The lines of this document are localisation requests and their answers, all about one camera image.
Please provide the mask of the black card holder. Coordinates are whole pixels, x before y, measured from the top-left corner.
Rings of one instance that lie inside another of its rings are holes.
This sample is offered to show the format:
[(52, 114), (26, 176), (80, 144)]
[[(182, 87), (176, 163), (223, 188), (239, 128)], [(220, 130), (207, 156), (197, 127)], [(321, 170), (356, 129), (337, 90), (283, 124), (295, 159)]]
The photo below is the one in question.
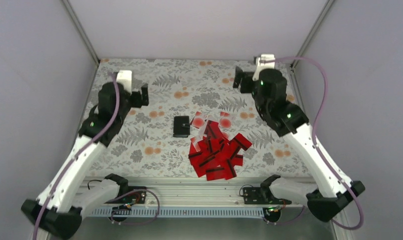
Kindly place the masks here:
[(188, 115), (173, 118), (173, 137), (187, 138), (190, 135), (190, 118)]

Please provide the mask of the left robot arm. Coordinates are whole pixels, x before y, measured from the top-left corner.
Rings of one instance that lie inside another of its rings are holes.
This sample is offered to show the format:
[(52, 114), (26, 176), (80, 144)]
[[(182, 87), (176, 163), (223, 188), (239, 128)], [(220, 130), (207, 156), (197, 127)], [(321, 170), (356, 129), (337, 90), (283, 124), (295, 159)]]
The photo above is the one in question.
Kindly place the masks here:
[(130, 81), (111, 81), (102, 85), (98, 103), (82, 122), (72, 150), (50, 184), (36, 199), (26, 199), (21, 211), (34, 225), (32, 238), (39, 230), (63, 240), (70, 239), (83, 219), (105, 203), (130, 205), (137, 202), (128, 180), (110, 173), (81, 196), (76, 193), (87, 171), (120, 132), (132, 108), (149, 105), (148, 85), (133, 91)]

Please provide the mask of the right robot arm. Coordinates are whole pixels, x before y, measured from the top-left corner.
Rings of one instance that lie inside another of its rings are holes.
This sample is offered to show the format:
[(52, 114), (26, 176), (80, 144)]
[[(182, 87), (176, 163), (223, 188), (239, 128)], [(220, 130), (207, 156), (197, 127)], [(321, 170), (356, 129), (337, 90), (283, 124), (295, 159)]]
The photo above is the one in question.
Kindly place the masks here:
[(275, 68), (246, 72), (235, 68), (233, 88), (251, 94), (260, 118), (301, 157), (314, 183), (295, 182), (272, 175), (260, 185), (260, 197), (272, 204), (286, 199), (306, 206), (318, 220), (329, 222), (365, 191), (335, 164), (313, 136), (307, 115), (287, 99), (287, 80)]

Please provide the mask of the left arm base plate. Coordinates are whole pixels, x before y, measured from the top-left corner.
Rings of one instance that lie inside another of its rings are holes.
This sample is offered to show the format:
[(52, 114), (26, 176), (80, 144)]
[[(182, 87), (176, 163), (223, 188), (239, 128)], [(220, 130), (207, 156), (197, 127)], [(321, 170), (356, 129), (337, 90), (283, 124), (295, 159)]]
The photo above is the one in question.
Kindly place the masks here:
[(117, 204), (117, 205), (125, 205), (125, 204), (144, 204), (146, 201), (147, 188), (145, 186), (129, 186), (129, 191), (140, 190), (134, 193), (128, 193), (126, 196), (121, 197), (116, 200), (109, 200), (106, 204)]

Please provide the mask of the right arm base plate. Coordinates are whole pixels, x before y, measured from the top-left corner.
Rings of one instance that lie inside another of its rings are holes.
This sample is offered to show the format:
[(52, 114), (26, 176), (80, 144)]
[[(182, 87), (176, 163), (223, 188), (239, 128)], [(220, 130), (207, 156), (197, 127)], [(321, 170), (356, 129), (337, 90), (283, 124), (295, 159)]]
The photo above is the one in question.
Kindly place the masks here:
[(278, 199), (270, 192), (263, 193), (260, 187), (246, 186), (242, 188), (241, 195), (245, 205), (290, 205), (292, 202), (288, 199)]

